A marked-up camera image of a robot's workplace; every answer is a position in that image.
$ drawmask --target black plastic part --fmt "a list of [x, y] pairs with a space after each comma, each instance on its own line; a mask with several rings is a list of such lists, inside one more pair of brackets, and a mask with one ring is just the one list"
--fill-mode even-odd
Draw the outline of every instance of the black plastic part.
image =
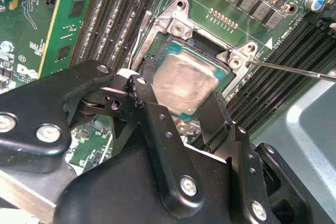
[[262, 159], [271, 210], [281, 223], [334, 223], [272, 146], [260, 144], [256, 152]]
[[[67, 120], [71, 121], [79, 100], [114, 77], [111, 70], [100, 72], [97, 69], [100, 65], [88, 61], [0, 96], [1, 114], [16, 119], [12, 130], [0, 133], [1, 166], [46, 173], [60, 165], [71, 142]], [[46, 143], [36, 137], [37, 129], [45, 124], [60, 129], [59, 140]]]
[[[134, 136], [142, 142], [143, 134], [136, 131]], [[204, 185], [205, 204], [194, 216], [179, 219], [167, 211], [148, 149], [133, 145], [76, 178], [59, 199], [54, 224], [232, 223], [228, 211], [229, 167], [198, 152], [186, 152]]]
[[336, 23], [336, 7], [322, 12], [319, 19], [328, 23]]

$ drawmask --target capacitor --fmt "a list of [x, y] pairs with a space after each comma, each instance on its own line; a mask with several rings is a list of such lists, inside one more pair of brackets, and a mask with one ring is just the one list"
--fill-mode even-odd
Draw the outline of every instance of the capacitor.
[[323, 8], [323, 0], [304, 0], [303, 5], [312, 12], [318, 13]]

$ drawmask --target silver metal surface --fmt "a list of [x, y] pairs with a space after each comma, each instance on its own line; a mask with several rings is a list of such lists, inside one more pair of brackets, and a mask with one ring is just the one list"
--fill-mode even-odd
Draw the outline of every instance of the silver metal surface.
[[52, 223], [59, 195], [75, 177], [74, 170], [65, 162], [56, 171], [46, 174], [2, 168], [0, 197], [49, 224]]
[[248, 73], [249, 68], [246, 67], [246, 62], [248, 59], [252, 59], [258, 51], [258, 45], [254, 41], [249, 41], [242, 45], [237, 50], [233, 50], [229, 54], [229, 61], [230, 59], [234, 57], [239, 57], [241, 60], [243, 60], [242, 66], [238, 69], [233, 69], [232, 72], [236, 75], [236, 77], [230, 82], [230, 84], [225, 88], [225, 90], [222, 92], [222, 96], [229, 101], [233, 98], [234, 93], [232, 91], [236, 88], [236, 86], [243, 81], [244, 78], [246, 78], [246, 74]]
[[274, 154], [274, 150], [271, 146], [267, 146], [266, 149], [268, 150], [269, 153]]
[[104, 65], [97, 66], [97, 69], [102, 73], [108, 73], [109, 69], [105, 67]]
[[61, 137], [60, 129], [52, 124], [43, 125], [36, 131], [36, 136], [39, 140], [46, 143], [53, 143]]
[[16, 126], [16, 120], [9, 114], [0, 114], [0, 132], [8, 132]]
[[143, 79], [142, 77], [137, 77], [137, 81], [140, 82], [140, 83], [143, 84], [143, 85], [146, 85], [146, 84], [147, 84], [146, 80]]
[[334, 82], [319, 81], [253, 143], [272, 145], [336, 222], [335, 101]]
[[266, 211], [259, 202], [252, 201], [251, 207], [252, 207], [254, 215], [259, 220], [265, 221], [267, 219]]
[[197, 193], [197, 186], [195, 182], [188, 178], [188, 177], [182, 177], [180, 181], [181, 189], [184, 191], [185, 194], [189, 196], [195, 196]]
[[242, 133], [246, 134], [246, 131], [245, 131], [245, 129], [244, 129], [243, 127], [241, 127], [241, 126], [238, 126], [238, 129], [240, 130], [240, 132], [242, 132]]

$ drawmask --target ram slot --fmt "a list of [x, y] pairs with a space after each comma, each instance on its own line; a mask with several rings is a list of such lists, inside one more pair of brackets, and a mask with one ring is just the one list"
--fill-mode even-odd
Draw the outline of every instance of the ram slot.
[[118, 52], [116, 59], [113, 63], [113, 69], [117, 70], [122, 67], [124, 64], [128, 54], [130, 53], [130, 50], [132, 49], [132, 45], [134, 44], [138, 33], [139, 33], [139, 28], [143, 19], [143, 16], [146, 13], [146, 10], [150, 9], [150, 7], [153, 5], [154, 0], [142, 0], [140, 2], [139, 8], [136, 11], [136, 15], [133, 18], [132, 25], [129, 28], [129, 31], [127, 32], [123, 45]]
[[115, 18], [114, 26], [110, 29], [109, 36], [106, 39], [106, 44], [101, 53], [101, 58], [99, 59], [108, 66], [113, 65], [114, 59], [111, 58], [111, 54], [117, 45], [118, 38], [123, 31], [125, 24], [131, 16], [135, 3], [136, 0], [122, 0], [118, 7], [119, 14]]
[[86, 14], [83, 19], [81, 32], [77, 39], [75, 52], [71, 59], [71, 65], [76, 65], [88, 59], [88, 50], [90, 39], [92, 36], [92, 29], [97, 23], [97, 16], [101, 11], [101, 4], [103, 0], [90, 0]]

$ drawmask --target metal rivet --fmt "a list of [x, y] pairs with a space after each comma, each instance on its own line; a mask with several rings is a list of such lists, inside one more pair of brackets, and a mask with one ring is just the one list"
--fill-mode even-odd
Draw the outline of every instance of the metal rivet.
[[137, 77], [137, 81], [144, 85], [147, 84], [146, 80], [143, 77]]
[[188, 177], [182, 177], [180, 181], [181, 189], [182, 191], [189, 195], [189, 196], [194, 196], [197, 193], [197, 186], [195, 182]]
[[272, 148], [271, 146], [267, 146], [266, 149], [267, 149], [270, 153], [272, 153], [272, 154], [275, 153], [274, 150], [273, 150], [273, 148]]
[[8, 132], [16, 126], [16, 120], [11, 115], [0, 115], [0, 132]]
[[105, 67], [104, 65], [97, 66], [97, 69], [102, 73], [108, 73], [109, 69]]
[[61, 131], [55, 125], [43, 125], [36, 131], [36, 136], [43, 142], [53, 143], [60, 139]]
[[252, 201], [251, 207], [255, 216], [262, 221], [267, 219], [266, 210], [262, 207], [262, 205], [256, 201]]
[[243, 127], [241, 127], [241, 126], [238, 126], [238, 129], [240, 130], [240, 132], [242, 132], [242, 133], [246, 134], [246, 131], [245, 131], [245, 129], [244, 129]]

